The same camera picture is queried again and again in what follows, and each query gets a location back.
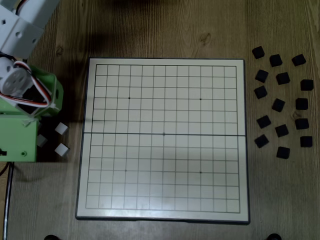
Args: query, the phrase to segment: white wire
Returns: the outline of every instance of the white wire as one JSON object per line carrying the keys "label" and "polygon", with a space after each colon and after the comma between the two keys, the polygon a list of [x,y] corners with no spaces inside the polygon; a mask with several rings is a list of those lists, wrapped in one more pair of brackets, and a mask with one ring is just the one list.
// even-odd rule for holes
{"label": "white wire", "polygon": [[18,15],[19,16],[19,14],[20,14],[20,12],[21,12],[21,9],[24,7],[24,5],[28,2],[29,0],[26,0],[21,6],[20,6],[20,8],[18,9],[18,11],[15,13],[16,15]]}
{"label": "white wire", "polygon": [[46,108],[46,107],[48,107],[48,104],[39,105],[39,104],[36,104],[36,103],[23,102],[23,101],[14,100],[14,99],[2,96],[2,95],[0,95],[0,98],[4,99],[6,101],[11,101],[11,102],[16,103],[16,104],[22,104],[22,105],[27,105],[27,106],[31,106],[31,107],[37,107],[37,108]]}
{"label": "white wire", "polygon": [[[24,67],[26,67],[30,72],[31,72],[31,68],[26,64],[24,63],[23,61],[16,61],[14,62],[14,65],[16,64],[20,64],[20,65],[23,65]],[[36,79],[31,75],[31,80],[35,86],[35,88],[38,90],[38,92],[41,94],[41,96],[44,98],[45,102],[47,103],[47,106],[49,106],[50,104],[50,101],[49,99],[47,98],[47,96],[45,95],[45,93],[43,92],[43,90],[39,87]]]}

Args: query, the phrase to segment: green plastic housing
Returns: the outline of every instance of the green plastic housing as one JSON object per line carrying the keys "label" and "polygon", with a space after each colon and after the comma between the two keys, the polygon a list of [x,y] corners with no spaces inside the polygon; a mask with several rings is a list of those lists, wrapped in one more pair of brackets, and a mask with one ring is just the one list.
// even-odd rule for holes
{"label": "green plastic housing", "polygon": [[54,108],[40,110],[37,120],[25,125],[30,118],[0,98],[0,162],[35,162],[39,120],[42,116],[55,116],[62,109],[64,89],[57,77],[34,66],[30,67],[51,92]]}

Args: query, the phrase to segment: metal rod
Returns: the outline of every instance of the metal rod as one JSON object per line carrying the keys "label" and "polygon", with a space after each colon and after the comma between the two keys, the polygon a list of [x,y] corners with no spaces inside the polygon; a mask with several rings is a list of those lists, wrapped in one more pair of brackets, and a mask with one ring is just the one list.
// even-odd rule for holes
{"label": "metal rod", "polygon": [[3,240],[8,239],[8,218],[9,218],[10,195],[11,195],[12,179],[14,175],[14,167],[15,167],[15,163],[11,162],[9,164],[8,180],[6,183],[4,221],[3,221]]}

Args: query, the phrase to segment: robotic arm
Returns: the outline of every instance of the robotic arm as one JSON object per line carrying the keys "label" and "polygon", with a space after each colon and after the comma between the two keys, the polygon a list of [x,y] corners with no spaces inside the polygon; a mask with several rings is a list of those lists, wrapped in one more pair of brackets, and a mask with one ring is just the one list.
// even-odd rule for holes
{"label": "robotic arm", "polygon": [[0,138],[0,161],[35,161],[38,121],[62,108],[56,76],[15,59],[29,57],[58,3],[0,0],[0,134],[10,136]]}
{"label": "robotic arm", "polygon": [[55,107],[53,93],[24,62],[44,33],[59,0],[0,0],[0,98],[29,117]]}

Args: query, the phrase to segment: red wire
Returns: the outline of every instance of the red wire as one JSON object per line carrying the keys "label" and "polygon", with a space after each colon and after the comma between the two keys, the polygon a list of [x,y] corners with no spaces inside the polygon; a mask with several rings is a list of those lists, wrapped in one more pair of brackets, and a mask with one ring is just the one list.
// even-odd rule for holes
{"label": "red wire", "polygon": [[[20,64],[20,63],[16,63],[15,65],[19,65],[20,67],[26,69],[29,72],[29,69],[27,69],[24,65]],[[51,102],[51,96],[49,95],[49,93],[47,92],[46,89],[43,88],[42,84],[38,81],[38,79],[36,77],[33,76],[32,72],[30,72],[31,76],[35,79],[35,81],[37,82],[38,86],[40,87],[40,89],[42,90],[42,92],[45,94],[45,96],[48,98],[49,102]]]}
{"label": "red wire", "polygon": [[43,102],[35,102],[35,101],[31,101],[31,100],[24,100],[24,99],[21,99],[21,98],[18,98],[18,97],[7,96],[7,95],[4,95],[2,93],[0,93],[0,96],[3,96],[4,98],[9,99],[9,100],[14,100],[14,101],[22,102],[22,103],[36,104],[36,105],[41,105],[41,106],[47,105],[46,103],[43,103]]}
{"label": "red wire", "polygon": [[18,6],[16,7],[16,14],[18,15],[20,8],[22,7],[22,5],[26,2],[27,0],[21,0],[18,4]]}

